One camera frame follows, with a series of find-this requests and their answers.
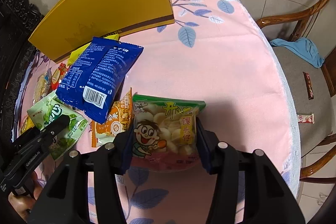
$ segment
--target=green snack bag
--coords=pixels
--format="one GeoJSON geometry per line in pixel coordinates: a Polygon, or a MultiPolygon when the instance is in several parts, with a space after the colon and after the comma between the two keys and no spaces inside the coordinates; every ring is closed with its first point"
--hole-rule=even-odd
{"type": "Polygon", "coordinates": [[[33,105],[31,109],[27,110],[27,113],[39,130],[63,114],[70,117],[69,127],[55,136],[53,144],[49,147],[54,160],[63,156],[79,140],[88,125],[88,121],[82,115],[60,103],[55,91],[33,105]]]}
{"type": "Polygon", "coordinates": [[[204,101],[133,95],[132,165],[155,171],[183,170],[199,162],[196,115],[204,101]]]}

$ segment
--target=blue snack bag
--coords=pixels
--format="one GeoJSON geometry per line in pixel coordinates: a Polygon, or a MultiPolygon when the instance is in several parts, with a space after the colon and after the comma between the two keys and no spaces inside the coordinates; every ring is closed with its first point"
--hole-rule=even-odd
{"type": "Polygon", "coordinates": [[[62,79],[57,97],[104,123],[121,82],[142,51],[141,46],[94,37],[62,79]]]}

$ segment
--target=blue cloth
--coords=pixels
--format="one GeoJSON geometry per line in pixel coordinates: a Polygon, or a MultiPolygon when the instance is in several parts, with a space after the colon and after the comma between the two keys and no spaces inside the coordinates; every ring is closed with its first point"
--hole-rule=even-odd
{"type": "Polygon", "coordinates": [[[300,37],[295,42],[277,38],[269,42],[272,46],[282,46],[295,53],[297,56],[312,64],[315,68],[320,68],[324,62],[319,51],[313,41],[305,37],[300,37]]]}

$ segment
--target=small snack packet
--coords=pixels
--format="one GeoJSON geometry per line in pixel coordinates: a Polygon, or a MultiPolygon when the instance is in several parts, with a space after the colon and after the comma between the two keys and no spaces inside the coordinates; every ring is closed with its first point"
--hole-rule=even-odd
{"type": "Polygon", "coordinates": [[[297,115],[297,122],[302,123],[314,123],[314,113],[310,115],[297,115]]]}
{"type": "Polygon", "coordinates": [[[46,73],[39,76],[34,90],[33,104],[36,104],[39,100],[48,94],[51,85],[51,78],[52,76],[50,68],[46,73]]]}
{"type": "Polygon", "coordinates": [[[22,124],[19,136],[25,133],[29,128],[33,128],[33,127],[34,127],[33,121],[31,120],[29,116],[27,116],[22,124]]]}
{"type": "Polygon", "coordinates": [[[308,73],[303,72],[304,80],[306,82],[307,92],[308,92],[308,100],[314,99],[313,88],[311,86],[311,80],[308,73]]]}
{"type": "Polygon", "coordinates": [[[51,79],[51,88],[56,90],[58,88],[60,80],[62,80],[67,72],[67,67],[64,63],[60,63],[59,67],[55,70],[51,79]]]}
{"type": "Polygon", "coordinates": [[[204,101],[135,94],[132,165],[155,171],[187,169],[199,161],[196,115],[204,101]]]}
{"type": "MultiPolygon", "coordinates": [[[[119,34],[113,34],[113,35],[109,35],[108,37],[105,37],[107,39],[114,39],[114,40],[119,40],[119,34]]],[[[74,50],[73,52],[71,52],[70,57],[68,59],[68,66],[71,66],[77,59],[78,57],[82,54],[83,51],[85,51],[85,49],[91,44],[85,44],[84,46],[74,50]]]]}
{"type": "Polygon", "coordinates": [[[113,142],[115,136],[128,129],[133,119],[132,89],[120,101],[115,101],[103,124],[91,122],[92,147],[113,142]]]}
{"type": "Polygon", "coordinates": [[[142,50],[141,46],[94,37],[58,86],[58,98],[103,124],[121,82],[142,50]]]}
{"type": "Polygon", "coordinates": [[[49,147],[51,156],[57,160],[79,140],[88,121],[55,99],[56,95],[53,91],[27,110],[27,113],[39,130],[45,128],[62,114],[70,117],[69,127],[56,135],[53,144],[49,147]]]}

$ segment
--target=chair cushion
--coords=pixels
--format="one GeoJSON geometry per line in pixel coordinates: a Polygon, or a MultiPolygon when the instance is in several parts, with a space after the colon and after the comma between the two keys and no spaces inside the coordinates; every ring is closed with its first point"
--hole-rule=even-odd
{"type": "Polygon", "coordinates": [[[273,48],[291,90],[297,114],[314,113],[315,123],[299,123],[301,156],[310,152],[331,133],[332,106],[321,69],[316,69],[285,47],[273,48]],[[314,99],[308,99],[303,72],[310,76],[314,99]]]}

